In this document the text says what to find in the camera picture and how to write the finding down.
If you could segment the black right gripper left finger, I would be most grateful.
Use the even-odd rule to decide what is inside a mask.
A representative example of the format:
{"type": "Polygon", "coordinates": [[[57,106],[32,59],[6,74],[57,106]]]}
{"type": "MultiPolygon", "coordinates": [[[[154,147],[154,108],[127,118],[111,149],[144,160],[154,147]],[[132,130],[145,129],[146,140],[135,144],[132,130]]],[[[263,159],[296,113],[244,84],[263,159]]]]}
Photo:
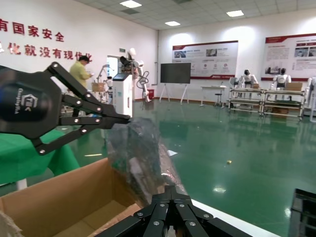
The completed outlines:
{"type": "Polygon", "coordinates": [[[164,193],[152,196],[150,205],[135,212],[113,226],[101,231],[98,237],[165,237],[172,186],[164,186],[164,193]]]}

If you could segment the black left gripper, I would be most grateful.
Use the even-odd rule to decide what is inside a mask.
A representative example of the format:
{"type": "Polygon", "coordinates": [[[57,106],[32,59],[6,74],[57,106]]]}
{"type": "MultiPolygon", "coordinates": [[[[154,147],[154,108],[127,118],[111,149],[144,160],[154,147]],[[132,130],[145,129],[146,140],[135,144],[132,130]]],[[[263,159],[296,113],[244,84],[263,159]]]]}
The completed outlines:
{"type": "Polygon", "coordinates": [[[59,63],[47,70],[25,73],[10,68],[0,71],[0,131],[35,139],[57,127],[61,103],[115,121],[129,121],[114,106],[99,102],[59,63]],[[51,77],[57,78],[73,94],[61,95],[51,77]]]}

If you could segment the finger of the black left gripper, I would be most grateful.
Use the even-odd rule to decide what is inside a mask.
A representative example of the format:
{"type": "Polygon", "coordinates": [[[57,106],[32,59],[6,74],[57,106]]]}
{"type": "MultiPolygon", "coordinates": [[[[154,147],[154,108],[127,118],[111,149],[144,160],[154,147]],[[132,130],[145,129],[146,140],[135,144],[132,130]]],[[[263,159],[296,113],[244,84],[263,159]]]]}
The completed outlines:
{"type": "Polygon", "coordinates": [[[40,138],[35,139],[35,150],[40,155],[46,155],[88,134],[89,132],[92,132],[95,129],[111,129],[116,123],[128,124],[129,122],[130,116],[60,118],[57,126],[80,125],[80,128],[72,132],[69,132],[66,135],[63,135],[50,143],[43,143],[40,138]]]}

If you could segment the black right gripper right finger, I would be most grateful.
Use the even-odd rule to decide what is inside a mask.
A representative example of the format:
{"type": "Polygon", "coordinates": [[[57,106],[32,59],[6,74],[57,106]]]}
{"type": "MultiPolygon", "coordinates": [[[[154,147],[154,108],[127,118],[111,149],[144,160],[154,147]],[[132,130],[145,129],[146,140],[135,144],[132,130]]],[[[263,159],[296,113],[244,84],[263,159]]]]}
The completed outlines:
{"type": "Polygon", "coordinates": [[[183,237],[247,237],[248,234],[193,205],[191,198],[172,186],[177,232],[183,237]]]}

